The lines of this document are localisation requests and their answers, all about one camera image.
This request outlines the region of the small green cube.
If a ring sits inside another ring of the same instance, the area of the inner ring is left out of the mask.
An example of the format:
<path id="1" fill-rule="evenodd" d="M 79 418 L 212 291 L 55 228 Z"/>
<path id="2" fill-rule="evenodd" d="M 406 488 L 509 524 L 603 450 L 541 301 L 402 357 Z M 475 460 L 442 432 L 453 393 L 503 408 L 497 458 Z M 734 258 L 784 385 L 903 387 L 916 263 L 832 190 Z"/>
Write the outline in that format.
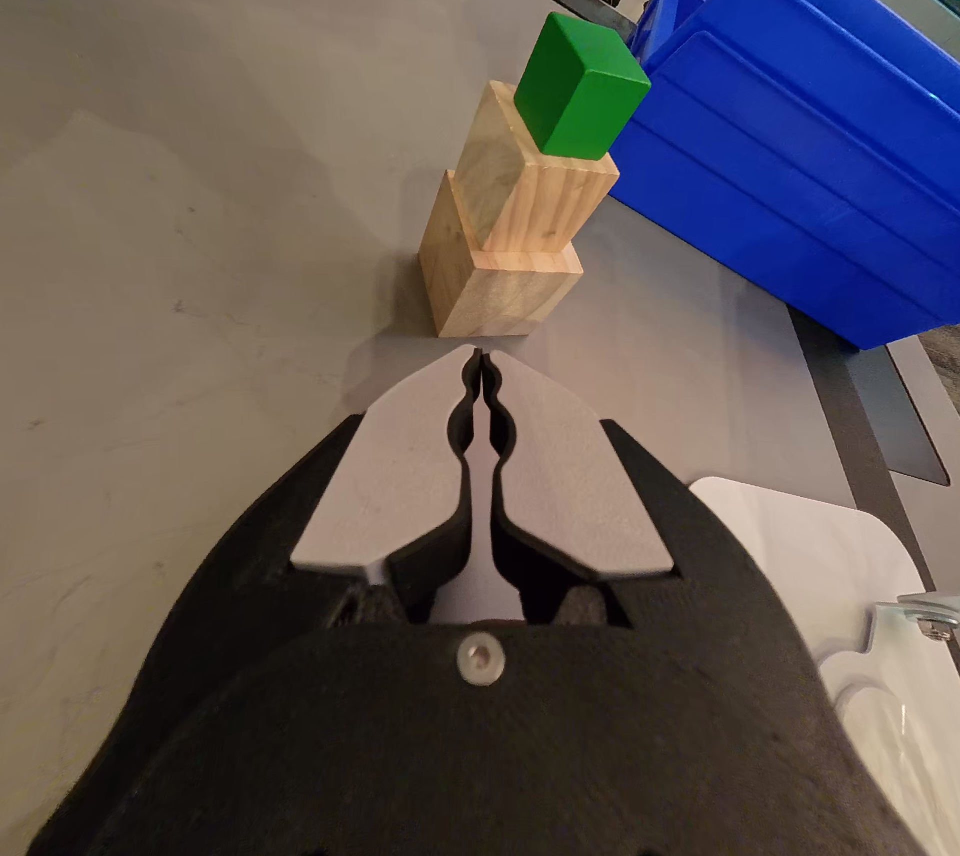
<path id="1" fill-rule="evenodd" d="M 541 153 L 596 161 L 609 151 L 651 86 L 615 30 L 552 11 L 513 103 Z"/>

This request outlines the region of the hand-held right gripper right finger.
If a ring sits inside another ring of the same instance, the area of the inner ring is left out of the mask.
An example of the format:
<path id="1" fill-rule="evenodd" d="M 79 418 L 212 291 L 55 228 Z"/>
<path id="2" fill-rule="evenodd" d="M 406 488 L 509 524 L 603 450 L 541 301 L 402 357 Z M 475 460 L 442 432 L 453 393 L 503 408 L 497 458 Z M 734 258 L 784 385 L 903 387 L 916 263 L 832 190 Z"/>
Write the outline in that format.
<path id="1" fill-rule="evenodd" d="M 674 560 L 601 418 L 501 350 L 482 357 L 492 479 L 490 540 L 522 610 L 559 610 L 574 586 L 658 578 Z"/>

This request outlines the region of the large wooden cube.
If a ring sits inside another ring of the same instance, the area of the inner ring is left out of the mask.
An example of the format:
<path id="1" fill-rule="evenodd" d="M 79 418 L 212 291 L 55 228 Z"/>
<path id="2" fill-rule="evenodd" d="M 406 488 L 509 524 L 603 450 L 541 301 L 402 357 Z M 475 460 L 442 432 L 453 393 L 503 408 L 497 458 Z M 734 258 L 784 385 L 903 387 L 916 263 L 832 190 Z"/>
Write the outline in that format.
<path id="1" fill-rule="evenodd" d="M 558 252 L 480 250 L 452 170 L 441 177 L 417 259 L 440 338 L 528 335 L 583 275 L 572 244 Z"/>
<path id="2" fill-rule="evenodd" d="M 601 158 L 545 154 L 514 103 L 515 88 L 488 81 L 463 143 L 452 185 L 477 247 L 559 252 L 619 178 Z"/>

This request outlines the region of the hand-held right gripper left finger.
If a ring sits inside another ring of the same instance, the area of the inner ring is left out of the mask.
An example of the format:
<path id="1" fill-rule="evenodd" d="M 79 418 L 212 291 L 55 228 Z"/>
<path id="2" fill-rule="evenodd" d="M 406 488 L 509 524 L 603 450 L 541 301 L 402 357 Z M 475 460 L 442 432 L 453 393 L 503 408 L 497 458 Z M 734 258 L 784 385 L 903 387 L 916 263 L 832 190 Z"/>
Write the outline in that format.
<path id="1" fill-rule="evenodd" d="M 464 570 L 473 529 L 465 453 L 481 357 L 459 346 L 366 409 L 293 549 L 294 567 L 390 586 L 405 607 Z"/>

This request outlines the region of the blue plastic bin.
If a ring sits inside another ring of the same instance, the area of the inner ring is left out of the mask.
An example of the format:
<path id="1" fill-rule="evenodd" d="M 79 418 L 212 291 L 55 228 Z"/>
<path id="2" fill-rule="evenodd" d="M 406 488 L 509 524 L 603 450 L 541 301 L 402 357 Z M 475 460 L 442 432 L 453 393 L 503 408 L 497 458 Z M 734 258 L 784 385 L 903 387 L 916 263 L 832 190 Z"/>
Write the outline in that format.
<path id="1" fill-rule="evenodd" d="M 880 0 L 651 0 L 611 194 L 870 349 L 959 319 L 958 61 Z"/>

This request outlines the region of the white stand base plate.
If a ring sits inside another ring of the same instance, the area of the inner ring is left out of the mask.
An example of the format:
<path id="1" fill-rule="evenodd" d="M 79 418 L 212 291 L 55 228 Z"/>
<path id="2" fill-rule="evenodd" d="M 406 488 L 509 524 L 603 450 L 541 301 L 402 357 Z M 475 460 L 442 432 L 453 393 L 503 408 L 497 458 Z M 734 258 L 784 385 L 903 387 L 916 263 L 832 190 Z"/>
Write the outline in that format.
<path id="1" fill-rule="evenodd" d="M 899 602 L 924 592 L 876 517 L 720 478 L 690 486 L 774 587 L 846 735 L 927 854 L 959 853 L 959 680 Z"/>

